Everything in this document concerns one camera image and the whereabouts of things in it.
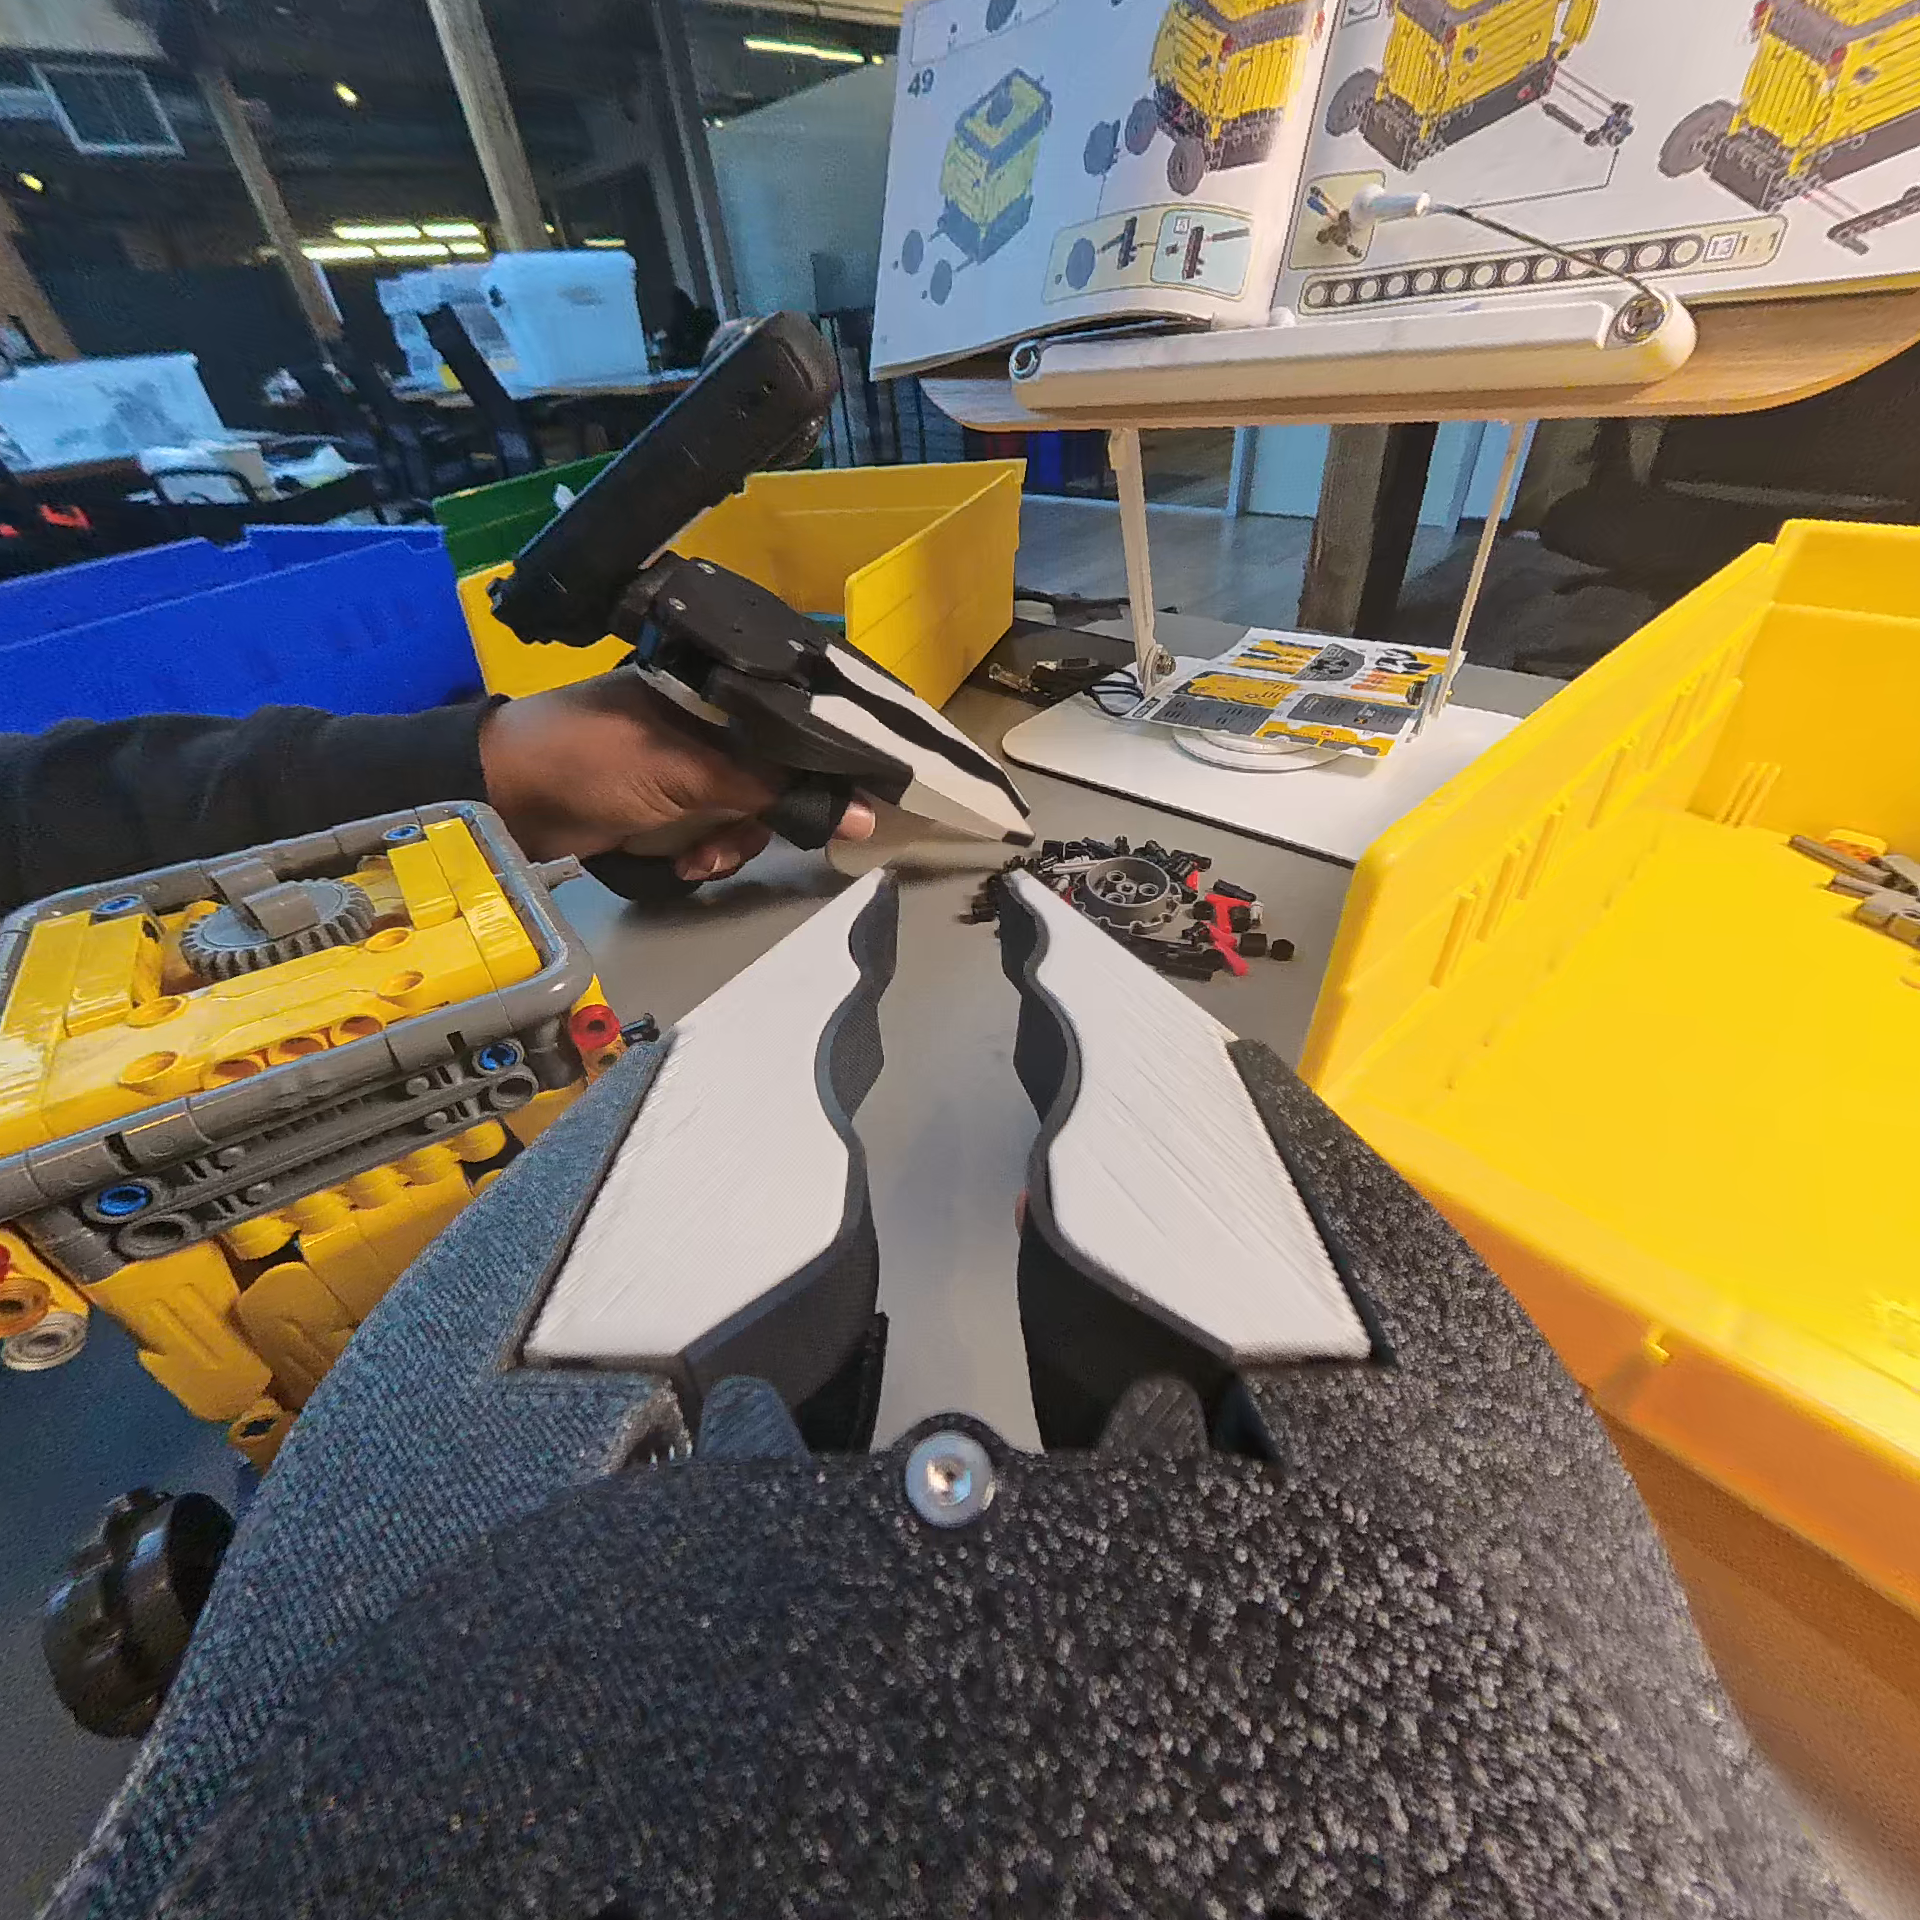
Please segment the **yellow toy brick vehicle model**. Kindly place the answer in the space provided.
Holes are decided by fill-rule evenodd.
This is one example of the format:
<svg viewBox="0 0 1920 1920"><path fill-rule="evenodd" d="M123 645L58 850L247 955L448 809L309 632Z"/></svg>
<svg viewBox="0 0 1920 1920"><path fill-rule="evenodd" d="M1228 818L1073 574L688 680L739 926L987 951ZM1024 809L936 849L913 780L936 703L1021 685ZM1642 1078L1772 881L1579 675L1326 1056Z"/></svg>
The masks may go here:
<svg viewBox="0 0 1920 1920"><path fill-rule="evenodd" d="M632 1032L488 804L150 867L5 919L5 1365L91 1318L262 1478L437 1234Z"/></svg>

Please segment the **building instruction booklet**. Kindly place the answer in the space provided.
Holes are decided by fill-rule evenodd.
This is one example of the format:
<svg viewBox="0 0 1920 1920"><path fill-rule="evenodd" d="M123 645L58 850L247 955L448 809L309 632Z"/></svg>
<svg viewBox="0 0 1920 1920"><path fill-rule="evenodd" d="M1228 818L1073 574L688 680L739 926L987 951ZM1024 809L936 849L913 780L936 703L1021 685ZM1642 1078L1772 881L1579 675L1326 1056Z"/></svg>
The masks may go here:
<svg viewBox="0 0 1920 1920"><path fill-rule="evenodd" d="M1916 283L1918 5L913 5L879 373Z"/></svg>

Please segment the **white plastic box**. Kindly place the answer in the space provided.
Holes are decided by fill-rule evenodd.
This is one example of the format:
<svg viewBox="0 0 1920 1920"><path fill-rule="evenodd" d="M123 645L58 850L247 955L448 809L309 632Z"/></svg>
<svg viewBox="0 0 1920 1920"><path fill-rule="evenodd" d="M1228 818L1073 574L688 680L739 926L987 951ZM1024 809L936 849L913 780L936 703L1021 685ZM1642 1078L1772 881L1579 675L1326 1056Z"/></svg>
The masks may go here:
<svg viewBox="0 0 1920 1920"><path fill-rule="evenodd" d="M425 319L452 308L511 396L634 388L654 367L635 303L635 263L615 249L440 261L375 285L405 358L405 388L457 389Z"/></svg>
<svg viewBox="0 0 1920 1920"><path fill-rule="evenodd" d="M198 355L145 353L22 367L3 380L3 460L12 473L136 459L226 435Z"/></svg>

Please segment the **yellow printed sticker sheet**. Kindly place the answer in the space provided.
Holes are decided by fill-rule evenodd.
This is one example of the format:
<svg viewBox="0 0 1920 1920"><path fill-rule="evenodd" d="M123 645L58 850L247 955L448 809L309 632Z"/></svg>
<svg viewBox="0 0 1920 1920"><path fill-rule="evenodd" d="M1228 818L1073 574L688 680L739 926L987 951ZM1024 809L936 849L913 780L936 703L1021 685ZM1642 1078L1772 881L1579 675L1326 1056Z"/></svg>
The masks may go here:
<svg viewBox="0 0 1920 1920"><path fill-rule="evenodd" d="M1457 650L1253 628L1183 661L1125 719L1222 746L1386 759L1448 706L1459 663Z"/></svg>

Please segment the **blue storage bin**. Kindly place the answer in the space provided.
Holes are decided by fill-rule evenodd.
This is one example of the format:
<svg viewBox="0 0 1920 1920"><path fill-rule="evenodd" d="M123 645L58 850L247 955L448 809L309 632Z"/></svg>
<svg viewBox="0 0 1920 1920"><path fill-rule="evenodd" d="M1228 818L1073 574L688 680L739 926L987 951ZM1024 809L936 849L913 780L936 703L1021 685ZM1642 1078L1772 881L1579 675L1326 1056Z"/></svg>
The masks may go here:
<svg viewBox="0 0 1920 1920"><path fill-rule="evenodd" d="M3 729L260 708L410 716L483 685L433 526L256 526L3 584Z"/></svg>

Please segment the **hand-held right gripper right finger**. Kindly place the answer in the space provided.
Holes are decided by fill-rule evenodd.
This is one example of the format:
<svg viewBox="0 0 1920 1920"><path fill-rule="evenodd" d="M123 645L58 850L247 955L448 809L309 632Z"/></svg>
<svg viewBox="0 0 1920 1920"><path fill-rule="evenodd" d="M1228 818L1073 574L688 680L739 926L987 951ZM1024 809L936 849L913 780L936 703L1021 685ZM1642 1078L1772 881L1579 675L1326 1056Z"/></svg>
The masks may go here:
<svg viewBox="0 0 1920 1920"><path fill-rule="evenodd" d="M1038 1116L1019 1310L1040 1441L1098 1445L1152 1381L1213 1428L1258 1374L1374 1363L1358 1270L1260 1079L1279 1058L1036 875L1001 881L997 932Z"/></svg>

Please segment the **pile of assorted brick beams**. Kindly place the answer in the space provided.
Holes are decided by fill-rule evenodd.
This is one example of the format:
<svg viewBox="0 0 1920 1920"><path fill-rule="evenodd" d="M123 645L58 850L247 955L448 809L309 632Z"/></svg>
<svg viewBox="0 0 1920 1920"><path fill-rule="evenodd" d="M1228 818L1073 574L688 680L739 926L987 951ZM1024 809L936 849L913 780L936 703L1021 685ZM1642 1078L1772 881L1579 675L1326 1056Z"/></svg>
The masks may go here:
<svg viewBox="0 0 1920 1920"><path fill-rule="evenodd" d="M1825 867L1826 888L1851 902L1851 919L1918 951L1918 860L1874 835L1791 835L1789 850Z"/></svg>

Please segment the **white book stand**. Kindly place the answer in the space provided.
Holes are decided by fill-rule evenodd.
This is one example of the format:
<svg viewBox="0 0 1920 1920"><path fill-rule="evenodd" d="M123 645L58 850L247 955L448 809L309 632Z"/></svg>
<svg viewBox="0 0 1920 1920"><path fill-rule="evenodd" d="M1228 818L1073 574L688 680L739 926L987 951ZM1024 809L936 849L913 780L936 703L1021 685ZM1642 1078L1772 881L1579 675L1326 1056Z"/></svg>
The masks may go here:
<svg viewBox="0 0 1920 1920"><path fill-rule="evenodd" d="M1540 308L1469 306L1443 319L1347 319L1218 332L1099 332L1030 340L935 367L935 403L974 430L1103 430L1120 475L1127 606L1138 666L1157 654L1144 430L1502 420L1497 500L1522 430L1539 420L1753 415L1814 396L1916 343L1916 292L1710 303L1672 295L1642 338L1625 300L1560 292ZM1488 753L1514 717L1443 712L1384 765L1247 739L1211 741L1104 717L1089 700L1003 735L1027 771L1084 783L1279 849L1356 860Z"/></svg>

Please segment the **grey desk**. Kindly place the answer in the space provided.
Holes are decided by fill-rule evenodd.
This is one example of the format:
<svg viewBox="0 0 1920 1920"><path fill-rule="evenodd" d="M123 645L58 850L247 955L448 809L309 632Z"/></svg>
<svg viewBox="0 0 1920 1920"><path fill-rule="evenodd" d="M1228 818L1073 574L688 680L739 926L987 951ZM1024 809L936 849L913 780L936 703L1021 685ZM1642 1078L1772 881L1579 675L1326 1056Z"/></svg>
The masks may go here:
<svg viewBox="0 0 1920 1920"><path fill-rule="evenodd" d="M1127 834L1194 849L1262 896L1296 957L1194 997L1236 1032L1302 1058L1349 867L1058 780L1021 775L1019 783L1047 835ZM886 1069L859 1116L879 1306L893 1321L879 1441L946 1408L1021 1445L1038 1435L1014 1280L1036 1116L1014 1069L1019 1000L993 935L960 923L977 854L900 856L900 967L879 1009ZM564 888L563 912L590 942L618 1013L676 1020L833 891L826 857L773 849L659 919L590 881ZM130 1746L82 1732L49 1688L44 1597L123 1491L210 1491L239 1510L250 1482L223 1433L188 1418L102 1316L80 1358L5 1374L3 1418L3 1912L34 1916L130 1757ZM1658 1448L1620 1424L1610 1433L1715 1668L1835 1873L1864 1912L1916 1916L1916 1618Z"/></svg>

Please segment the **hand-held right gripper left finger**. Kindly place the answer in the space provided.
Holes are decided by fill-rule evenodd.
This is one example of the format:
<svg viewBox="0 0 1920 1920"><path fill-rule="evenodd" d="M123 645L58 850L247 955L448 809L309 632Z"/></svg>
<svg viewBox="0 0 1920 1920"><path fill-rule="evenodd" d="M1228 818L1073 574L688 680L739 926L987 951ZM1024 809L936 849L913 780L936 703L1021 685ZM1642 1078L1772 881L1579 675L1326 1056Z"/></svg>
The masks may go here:
<svg viewBox="0 0 1920 1920"><path fill-rule="evenodd" d="M532 1367L761 1381L812 1448L876 1438L887 1321L865 1147L900 892L871 872L674 1026L525 1332Z"/></svg>

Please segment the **dark wooden post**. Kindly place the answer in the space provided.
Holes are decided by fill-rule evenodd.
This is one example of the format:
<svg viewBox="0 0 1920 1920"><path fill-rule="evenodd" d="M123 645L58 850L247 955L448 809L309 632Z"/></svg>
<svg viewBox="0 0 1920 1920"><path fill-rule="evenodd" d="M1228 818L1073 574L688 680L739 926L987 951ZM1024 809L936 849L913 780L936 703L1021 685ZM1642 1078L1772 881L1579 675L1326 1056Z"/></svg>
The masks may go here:
<svg viewBox="0 0 1920 1920"><path fill-rule="evenodd" d="M1388 639L1436 443L1436 422L1338 424L1329 431L1298 626Z"/></svg>

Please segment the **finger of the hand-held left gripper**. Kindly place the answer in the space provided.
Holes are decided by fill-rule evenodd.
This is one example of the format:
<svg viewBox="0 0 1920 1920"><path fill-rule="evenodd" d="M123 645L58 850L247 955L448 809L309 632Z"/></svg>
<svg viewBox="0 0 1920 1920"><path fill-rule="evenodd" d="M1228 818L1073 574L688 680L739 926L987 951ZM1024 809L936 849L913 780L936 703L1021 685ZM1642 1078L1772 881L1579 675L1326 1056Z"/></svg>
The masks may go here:
<svg viewBox="0 0 1920 1920"><path fill-rule="evenodd" d="M714 708L727 723L727 739L787 776L770 823L799 849L824 849L854 802L893 804L854 781L847 762L807 719L803 695L807 685L772 680L714 684ZM1014 839L978 841L1014 846Z"/></svg>
<svg viewBox="0 0 1920 1920"><path fill-rule="evenodd" d="M898 812L963 839L1032 839L1032 814L993 754L835 639L803 650L803 712Z"/></svg>

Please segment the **yellow storage bin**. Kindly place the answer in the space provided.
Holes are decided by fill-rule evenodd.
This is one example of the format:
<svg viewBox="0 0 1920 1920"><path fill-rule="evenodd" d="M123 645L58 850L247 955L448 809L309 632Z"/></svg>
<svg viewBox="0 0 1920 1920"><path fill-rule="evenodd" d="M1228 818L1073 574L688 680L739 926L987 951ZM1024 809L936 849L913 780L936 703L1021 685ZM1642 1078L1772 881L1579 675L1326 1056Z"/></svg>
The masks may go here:
<svg viewBox="0 0 1920 1920"><path fill-rule="evenodd" d="M711 511L676 549L739 573L944 708L1014 626L1021 459L766 473ZM493 616L507 562L458 580L483 685L505 698L571 685L623 659L525 644Z"/></svg>
<svg viewBox="0 0 1920 1920"><path fill-rule="evenodd" d="M1298 1074L1615 1428L1916 1613L1918 536L1789 523L1358 860Z"/></svg>

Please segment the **green storage bin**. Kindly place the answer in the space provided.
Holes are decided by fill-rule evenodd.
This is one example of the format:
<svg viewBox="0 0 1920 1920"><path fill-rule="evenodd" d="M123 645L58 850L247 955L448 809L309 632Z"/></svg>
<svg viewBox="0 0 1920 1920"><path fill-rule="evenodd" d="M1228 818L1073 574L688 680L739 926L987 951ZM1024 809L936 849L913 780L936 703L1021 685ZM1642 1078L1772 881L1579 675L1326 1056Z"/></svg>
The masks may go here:
<svg viewBox="0 0 1920 1920"><path fill-rule="evenodd" d="M539 529L585 494L615 453L581 457L515 478L499 478L460 494L441 494L430 504L443 532L447 555L458 580L486 573L515 555Z"/></svg>

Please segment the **person's left forearm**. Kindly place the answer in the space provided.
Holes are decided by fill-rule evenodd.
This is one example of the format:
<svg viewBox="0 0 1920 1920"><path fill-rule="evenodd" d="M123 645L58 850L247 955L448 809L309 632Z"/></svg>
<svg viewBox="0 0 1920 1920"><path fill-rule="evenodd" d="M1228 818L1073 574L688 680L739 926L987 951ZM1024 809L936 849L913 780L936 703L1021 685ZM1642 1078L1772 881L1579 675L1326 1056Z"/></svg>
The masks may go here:
<svg viewBox="0 0 1920 1920"><path fill-rule="evenodd" d="M496 708L348 717L260 708L7 733L3 912L384 812L483 802L483 723Z"/></svg>

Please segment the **person's left hand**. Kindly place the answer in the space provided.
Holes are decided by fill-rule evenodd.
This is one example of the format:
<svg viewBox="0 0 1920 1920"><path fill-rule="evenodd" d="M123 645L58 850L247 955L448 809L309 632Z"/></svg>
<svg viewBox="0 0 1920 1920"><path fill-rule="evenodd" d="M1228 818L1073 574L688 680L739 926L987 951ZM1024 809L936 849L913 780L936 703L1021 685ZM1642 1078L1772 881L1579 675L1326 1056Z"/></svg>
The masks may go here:
<svg viewBox="0 0 1920 1920"><path fill-rule="evenodd" d="M738 756L632 670L496 703L479 762L486 802L525 856L574 856L635 907L727 881L777 839L782 771Z"/></svg>

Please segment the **pile of black brick parts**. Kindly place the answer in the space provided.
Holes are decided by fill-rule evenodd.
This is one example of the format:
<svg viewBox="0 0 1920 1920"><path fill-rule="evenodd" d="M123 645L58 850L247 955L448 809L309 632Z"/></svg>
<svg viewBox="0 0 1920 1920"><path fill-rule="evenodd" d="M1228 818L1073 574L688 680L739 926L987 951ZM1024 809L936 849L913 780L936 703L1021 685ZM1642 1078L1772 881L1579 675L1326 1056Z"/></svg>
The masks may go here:
<svg viewBox="0 0 1920 1920"><path fill-rule="evenodd" d="M1003 888L1019 875L1175 981L1247 977L1258 961L1296 957L1255 892L1222 877L1213 857L1154 839L1045 839L984 877L956 919L999 925Z"/></svg>

